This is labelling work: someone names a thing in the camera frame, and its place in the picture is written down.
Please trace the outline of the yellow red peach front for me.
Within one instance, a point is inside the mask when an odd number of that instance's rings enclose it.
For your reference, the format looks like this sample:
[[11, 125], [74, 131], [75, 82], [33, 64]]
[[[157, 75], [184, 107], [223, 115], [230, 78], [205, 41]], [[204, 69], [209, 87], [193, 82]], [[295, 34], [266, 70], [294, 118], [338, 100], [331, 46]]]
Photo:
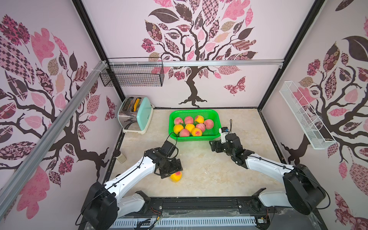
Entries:
[[182, 179], [182, 172], [176, 172], [170, 176], [172, 182], [179, 182]]

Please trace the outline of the small pink peach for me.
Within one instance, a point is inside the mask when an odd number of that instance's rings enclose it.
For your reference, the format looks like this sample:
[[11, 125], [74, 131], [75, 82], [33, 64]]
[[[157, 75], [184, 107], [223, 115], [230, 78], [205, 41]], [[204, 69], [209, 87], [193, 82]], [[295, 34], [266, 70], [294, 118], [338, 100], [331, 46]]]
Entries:
[[206, 127], [206, 130], [210, 130], [214, 128], [214, 122], [211, 119], [207, 119], [204, 121], [204, 125]]

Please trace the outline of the pink peach front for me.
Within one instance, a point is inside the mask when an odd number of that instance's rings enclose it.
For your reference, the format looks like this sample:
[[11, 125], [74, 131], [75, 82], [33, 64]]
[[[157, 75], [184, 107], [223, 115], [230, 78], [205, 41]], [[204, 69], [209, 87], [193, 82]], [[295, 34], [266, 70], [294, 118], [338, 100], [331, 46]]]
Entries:
[[196, 128], [199, 128], [202, 132], [206, 131], [206, 126], [203, 123], [197, 124]]

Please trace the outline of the yellow peach with red blush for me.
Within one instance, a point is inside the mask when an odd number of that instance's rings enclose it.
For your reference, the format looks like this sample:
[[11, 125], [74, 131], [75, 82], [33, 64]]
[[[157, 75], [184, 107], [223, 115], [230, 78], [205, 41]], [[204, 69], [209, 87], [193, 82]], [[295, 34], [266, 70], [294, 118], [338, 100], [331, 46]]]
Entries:
[[198, 115], [195, 117], [194, 121], [195, 121], [195, 124], [203, 124], [205, 120], [203, 116]]

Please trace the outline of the large pink peach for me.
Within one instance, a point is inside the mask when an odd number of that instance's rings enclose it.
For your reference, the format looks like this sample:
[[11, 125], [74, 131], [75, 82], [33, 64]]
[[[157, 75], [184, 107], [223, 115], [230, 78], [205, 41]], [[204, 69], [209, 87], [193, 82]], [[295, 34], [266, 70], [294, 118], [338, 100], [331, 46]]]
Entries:
[[185, 119], [184, 119], [184, 122], [185, 124], [194, 124], [194, 119], [190, 116], [187, 116]]

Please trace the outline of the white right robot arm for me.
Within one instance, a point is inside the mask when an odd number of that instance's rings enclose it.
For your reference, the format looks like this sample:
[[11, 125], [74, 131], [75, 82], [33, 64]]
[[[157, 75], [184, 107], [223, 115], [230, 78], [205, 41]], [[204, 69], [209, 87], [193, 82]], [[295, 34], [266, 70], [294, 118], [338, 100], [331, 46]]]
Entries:
[[325, 198], [328, 199], [328, 205], [324, 208], [328, 208], [331, 204], [328, 192], [317, 182], [305, 165], [293, 166], [277, 163], [253, 151], [243, 149], [242, 145], [234, 141], [212, 140], [209, 145], [213, 152], [226, 153], [236, 165], [262, 173], [283, 184], [284, 188], [279, 191], [266, 192], [262, 189], [256, 195], [256, 198], [265, 207], [294, 208], [303, 215], [309, 215], [318, 209], [318, 205]]

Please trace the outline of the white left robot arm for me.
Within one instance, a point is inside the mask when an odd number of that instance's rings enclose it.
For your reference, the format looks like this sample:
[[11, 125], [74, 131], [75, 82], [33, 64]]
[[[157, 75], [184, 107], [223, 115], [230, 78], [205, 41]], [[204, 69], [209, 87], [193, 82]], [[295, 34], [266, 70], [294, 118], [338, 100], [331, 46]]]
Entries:
[[94, 183], [86, 196], [81, 215], [96, 230], [108, 230], [117, 218], [133, 212], [146, 212], [150, 198], [143, 192], [125, 194], [149, 174], [162, 179], [183, 170], [180, 159], [169, 158], [161, 148], [149, 149], [135, 165], [116, 178]]

